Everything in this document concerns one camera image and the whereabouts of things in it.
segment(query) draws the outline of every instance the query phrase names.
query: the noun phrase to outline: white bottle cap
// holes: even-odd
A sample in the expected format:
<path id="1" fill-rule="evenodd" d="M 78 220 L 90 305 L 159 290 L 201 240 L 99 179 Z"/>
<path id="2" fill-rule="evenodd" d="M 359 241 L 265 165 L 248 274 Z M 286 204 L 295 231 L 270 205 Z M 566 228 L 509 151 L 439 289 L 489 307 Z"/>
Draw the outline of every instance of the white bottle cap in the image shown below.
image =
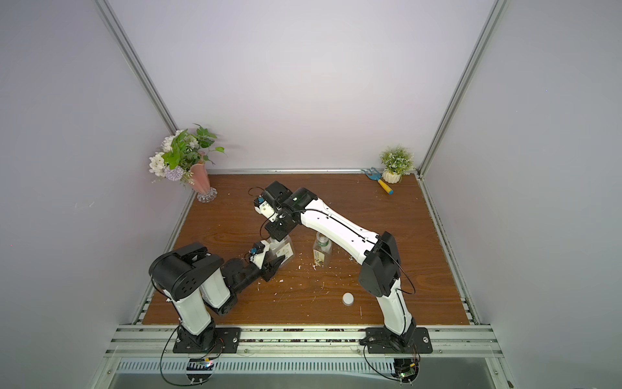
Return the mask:
<path id="1" fill-rule="evenodd" d="M 345 293 L 341 299 L 348 307 L 354 304 L 354 296 L 351 293 Z"/>

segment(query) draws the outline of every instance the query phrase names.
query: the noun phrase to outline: plastic bottle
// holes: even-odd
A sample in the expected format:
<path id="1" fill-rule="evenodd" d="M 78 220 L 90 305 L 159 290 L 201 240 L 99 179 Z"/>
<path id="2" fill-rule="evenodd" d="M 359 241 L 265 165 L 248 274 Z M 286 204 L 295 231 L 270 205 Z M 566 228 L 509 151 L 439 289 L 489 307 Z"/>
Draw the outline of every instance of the plastic bottle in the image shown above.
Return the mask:
<path id="1" fill-rule="evenodd" d="M 268 243 L 270 243 L 268 250 L 274 253 L 275 258 L 278 258 L 281 255 L 285 256 L 285 260 L 281 263 L 279 268 L 285 266 L 285 264 L 294 257 L 294 244 L 292 243 L 292 239 L 289 235 L 283 238 L 282 241 L 278 241 L 274 238 L 268 238 Z"/>
<path id="2" fill-rule="evenodd" d="M 333 242 L 318 232 L 313 244 L 313 261 L 316 265 L 324 267 L 330 262 L 332 253 Z"/>

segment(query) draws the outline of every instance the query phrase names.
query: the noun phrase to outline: white flower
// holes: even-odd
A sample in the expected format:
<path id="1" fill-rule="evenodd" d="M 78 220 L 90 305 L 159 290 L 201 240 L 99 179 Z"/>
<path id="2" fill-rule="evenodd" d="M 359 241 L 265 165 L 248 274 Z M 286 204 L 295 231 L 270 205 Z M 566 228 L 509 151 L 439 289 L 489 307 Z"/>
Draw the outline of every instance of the white flower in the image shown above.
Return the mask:
<path id="1" fill-rule="evenodd" d="M 163 152 L 157 152 L 155 156 L 149 158 L 149 160 L 151 161 L 151 163 L 149 164 L 149 167 L 151 168 L 149 169 L 149 172 L 155 173 L 155 175 L 158 177 L 164 177 L 164 159 L 162 158 L 163 155 Z"/>
<path id="2" fill-rule="evenodd" d="M 190 146 L 190 148 L 198 149 L 198 141 L 194 136 L 188 135 L 185 140 L 188 142 L 188 146 Z"/>
<path id="3" fill-rule="evenodd" d="M 162 142 L 162 150 L 164 152 L 170 151 L 170 145 L 173 143 L 173 139 L 175 139 L 176 135 L 167 136 L 164 138 L 164 142 Z"/>

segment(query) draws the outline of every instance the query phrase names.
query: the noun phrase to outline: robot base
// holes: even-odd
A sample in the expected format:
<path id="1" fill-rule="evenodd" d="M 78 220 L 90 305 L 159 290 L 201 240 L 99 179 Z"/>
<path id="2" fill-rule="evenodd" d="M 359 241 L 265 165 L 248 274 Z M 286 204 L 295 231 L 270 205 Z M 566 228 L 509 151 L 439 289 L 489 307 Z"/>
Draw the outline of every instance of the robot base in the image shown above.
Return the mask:
<path id="1" fill-rule="evenodd" d="M 175 354 L 235 354 L 238 351 L 238 339 L 241 329 L 237 327 L 207 328 L 202 334 L 194 336 L 180 327 L 173 353 Z"/>
<path id="2" fill-rule="evenodd" d="M 425 327 L 415 327 L 414 323 L 403 336 L 397 336 L 382 327 L 365 329 L 365 338 L 360 345 L 367 345 L 370 354 L 431 354 L 432 342 Z"/>

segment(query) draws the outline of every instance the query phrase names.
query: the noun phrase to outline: glass vase base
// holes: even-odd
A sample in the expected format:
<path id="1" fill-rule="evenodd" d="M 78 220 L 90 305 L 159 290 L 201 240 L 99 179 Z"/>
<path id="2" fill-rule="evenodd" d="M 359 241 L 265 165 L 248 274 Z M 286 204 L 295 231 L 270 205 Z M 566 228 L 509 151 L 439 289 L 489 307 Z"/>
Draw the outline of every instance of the glass vase base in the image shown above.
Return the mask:
<path id="1" fill-rule="evenodd" d="M 209 203 L 210 201 L 216 198 L 217 194 L 218 194 L 218 191 L 216 191 L 216 188 L 212 187 L 210 188 L 210 191 L 207 193 L 197 193 L 197 200 L 199 200 L 202 203 Z"/>

